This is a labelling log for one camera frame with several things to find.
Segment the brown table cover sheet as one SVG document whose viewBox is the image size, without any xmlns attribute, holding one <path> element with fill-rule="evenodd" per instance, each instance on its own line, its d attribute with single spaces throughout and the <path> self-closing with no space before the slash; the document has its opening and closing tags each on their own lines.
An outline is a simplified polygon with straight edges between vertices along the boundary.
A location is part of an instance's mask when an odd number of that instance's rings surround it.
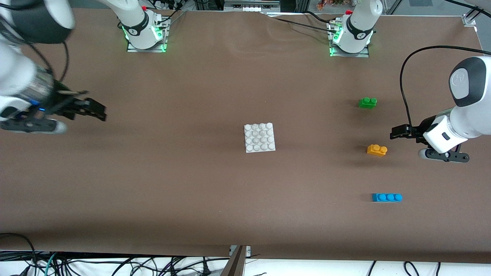
<svg viewBox="0 0 491 276">
<path fill-rule="evenodd" d="M 389 138 L 404 59 L 480 47 L 459 17 L 381 17 L 369 58 L 350 58 L 261 13 L 176 14 L 164 53 L 128 53 L 110 10 L 74 14 L 64 83 L 107 120 L 0 130 L 0 232 L 48 251 L 491 263 L 491 137 L 462 145 L 467 164 Z M 268 122 L 276 150 L 246 153 L 244 125 Z"/>
</svg>

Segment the yellow two-stud block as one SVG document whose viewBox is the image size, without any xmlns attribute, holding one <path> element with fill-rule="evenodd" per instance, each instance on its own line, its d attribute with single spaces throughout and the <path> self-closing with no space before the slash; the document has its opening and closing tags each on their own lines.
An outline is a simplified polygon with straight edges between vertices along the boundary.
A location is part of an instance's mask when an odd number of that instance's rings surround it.
<svg viewBox="0 0 491 276">
<path fill-rule="evenodd" d="M 386 146 L 380 146 L 378 144 L 372 144 L 367 147 L 367 154 L 382 157 L 385 156 L 388 152 L 388 148 Z"/>
</svg>

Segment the blue three-stud block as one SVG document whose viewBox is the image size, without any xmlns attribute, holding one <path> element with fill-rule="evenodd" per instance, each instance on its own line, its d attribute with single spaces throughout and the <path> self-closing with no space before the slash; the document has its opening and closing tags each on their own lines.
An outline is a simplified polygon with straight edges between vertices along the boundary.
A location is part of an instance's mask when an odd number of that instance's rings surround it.
<svg viewBox="0 0 491 276">
<path fill-rule="evenodd" d="M 402 202 L 403 196 L 398 193 L 373 193 L 373 202 Z"/>
</svg>

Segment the metal table edge bracket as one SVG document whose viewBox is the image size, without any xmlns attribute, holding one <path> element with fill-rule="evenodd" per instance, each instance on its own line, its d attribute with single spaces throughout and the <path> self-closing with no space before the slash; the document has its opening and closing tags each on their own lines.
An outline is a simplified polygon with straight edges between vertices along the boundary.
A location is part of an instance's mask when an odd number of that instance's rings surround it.
<svg viewBox="0 0 491 276">
<path fill-rule="evenodd" d="M 251 257 L 250 246 L 230 246 L 230 258 L 220 276 L 244 276 L 246 259 Z"/>
</svg>

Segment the white studded base plate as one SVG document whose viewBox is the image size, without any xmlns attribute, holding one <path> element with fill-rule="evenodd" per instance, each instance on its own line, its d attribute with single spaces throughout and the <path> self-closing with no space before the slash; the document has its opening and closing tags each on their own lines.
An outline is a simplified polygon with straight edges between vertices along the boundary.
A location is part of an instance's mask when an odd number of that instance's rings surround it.
<svg viewBox="0 0 491 276">
<path fill-rule="evenodd" d="M 244 125 L 244 147 L 246 153 L 275 151 L 275 133 L 271 122 Z"/>
</svg>

